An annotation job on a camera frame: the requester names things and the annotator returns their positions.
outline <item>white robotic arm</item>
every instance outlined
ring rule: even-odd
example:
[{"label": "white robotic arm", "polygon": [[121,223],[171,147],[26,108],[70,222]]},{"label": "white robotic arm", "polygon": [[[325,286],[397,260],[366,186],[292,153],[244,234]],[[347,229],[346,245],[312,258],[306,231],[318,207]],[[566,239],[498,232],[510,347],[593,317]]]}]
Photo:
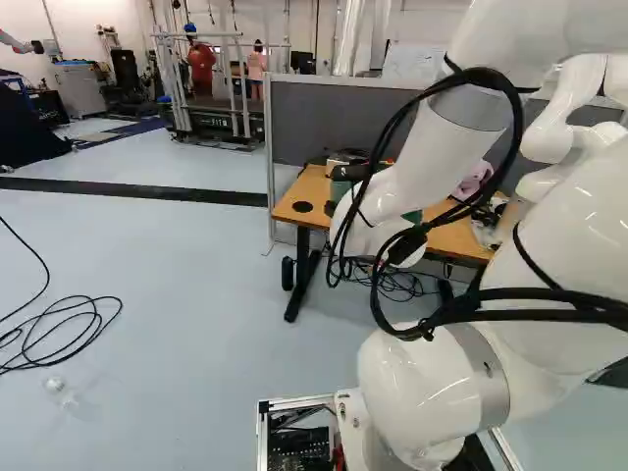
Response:
[{"label": "white robotic arm", "polygon": [[[604,79],[607,61],[611,73]],[[570,126],[566,121],[574,110],[597,95],[602,81],[608,96],[617,100],[623,97],[627,80],[625,55],[583,54],[565,61],[555,93],[543,113],[527,128],[520,149],[529,160],[553,165],[525,175],[516,187],[517,196],[538,203],[581,159],[600,152],[626,134],[626,129],[615,122],[587,128]]]},{"label": "white robotic arm", "polygon": [[[518,87],[539,87],[561,60],[583,53],[628,50],[622,0],[477,0],[447,52],[460,68],[486,66]],[[493,146],[510,122],[505,98],[466,85],[423,103],[397,162],[376,174],[347,236],[348,255],[377,253],[393,234],[410,227],[399,215],[445,198]],[[336,237],[352,202],[346,194],[330,231]],[[406,265],[416,262],[420,252]]]},{"label": "white robotic arm", "polygon": [[[628,51],[626,15],[623,0],[475,0],[448,57],[460,68],[490,67],[519,87],[535,87],[565,58]],[[447,196],[509,119],[505,99],[477,85],[423,103],[395,165],[368,185],[360,206],[364,219],[355,218],[347,253],[377,253],[398,230],[399,215]],[[548,288],[542,270],[557,287],[628,301],[628,202],[621,197],[626,154],[628,138],[622,138],[550,192],[521,223],[516,243],[511,238],[502,245],[482,290]],[[332,240],[350,206],[346,195]],[[482,307],[566,308],[538,299],[485,301]],[[484,321],[438,328],[430,342],[378,331],[360,349],[358,375],[383,442],[403,465],[432,470],[457,455],[462,437],[545,411],[627,355],[628,334],[607,324]]]}]

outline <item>gray cubicle partition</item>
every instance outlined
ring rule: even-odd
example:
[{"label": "gray cubicle partition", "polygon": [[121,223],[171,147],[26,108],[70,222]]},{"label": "gray cubicle partition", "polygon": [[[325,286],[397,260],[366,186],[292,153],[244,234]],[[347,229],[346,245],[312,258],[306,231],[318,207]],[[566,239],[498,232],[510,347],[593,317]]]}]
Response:
[{"label": "gray cubicle partition", "polygon": [[[269,75],[267,87],[267,149],[269,153],[269,207],[273,207],[292,184],[300,169],[312,159],[344,147],[370,149],[387,120],[418,93],[377,78],[316,78]],[[546,100],[530,99],[525,105],[526,126],[543,111]],[[569,123],[591,126],[619,121],[620,109],[587,106],[576,110]],[[411,119],[406,120],[388,150],[395,159],[407,137]],[[503,158],[509,131],[487,153],[494,166]],[[510,194],[519,179],[543,168],[523,156],[515,161],[501,190]],[[288,225],[271,221],[271,239],[294,243],[295,232]]]}]

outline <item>pink object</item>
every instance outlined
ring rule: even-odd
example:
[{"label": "pink object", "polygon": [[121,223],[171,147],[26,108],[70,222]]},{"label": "pink object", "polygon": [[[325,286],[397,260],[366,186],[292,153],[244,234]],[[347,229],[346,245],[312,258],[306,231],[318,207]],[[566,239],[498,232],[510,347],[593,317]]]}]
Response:
[{"label": "pink object", "polygon": [[266,72],[266,56],[259,52],[251,52],[247,59],[248,78],[250,80],[262,81]]},{"label": "pink object", "polygon": [[480,186],[482,186],[486,180],[488,180],[494,173],[493,166],[482,159],[473,168],[473,172],[467,175],[458,187],[451,193],[451,196],[461,201],[466,200],[469,196],[475,193]]}]

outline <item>whiteboard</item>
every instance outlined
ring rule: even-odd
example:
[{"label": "whiteboard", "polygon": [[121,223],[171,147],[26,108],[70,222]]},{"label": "whiteboard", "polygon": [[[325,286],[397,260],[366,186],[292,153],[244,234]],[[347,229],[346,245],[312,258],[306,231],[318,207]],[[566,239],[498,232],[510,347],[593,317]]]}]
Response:
[{"label": "whiteboard", "polygon": [[386,55],[384,79],[417,79],[421,84],[436,80],[445,47],[425,44],[392,44]]}]

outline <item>wooden desk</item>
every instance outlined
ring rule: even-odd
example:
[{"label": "wooden desk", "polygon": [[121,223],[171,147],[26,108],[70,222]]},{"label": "wooden desk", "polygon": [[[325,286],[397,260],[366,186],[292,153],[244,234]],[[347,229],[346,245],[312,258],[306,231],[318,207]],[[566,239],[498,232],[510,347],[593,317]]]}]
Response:
[{"label": "wooden desk", "polygon": [[[284,316],[288,322],[296,319],[309,280],[320,260],[319,250],[310,253],[309,232],[312,229],[326,231],[330,228],[331,218],[325,214],[325,203],[330,197],[330,180],[325,177],[325,167],[309,165],[273,208],[274,220],[297,225],[296,285]],[[312,209],[308,212],[296,211],[292,205],[298,201],[310,203]],[[430,221],[455,205],[454,201],[446,199],[425,209],[423,216]],[[476,240],[468,218],[431,230],[428,233],[426,255],[436,256],[448,263],[480,267],[487,265],[493,257],[493,253]],[[439,289],[443,298],[451,297],[451,286],[447,281],[439,283]]]}]

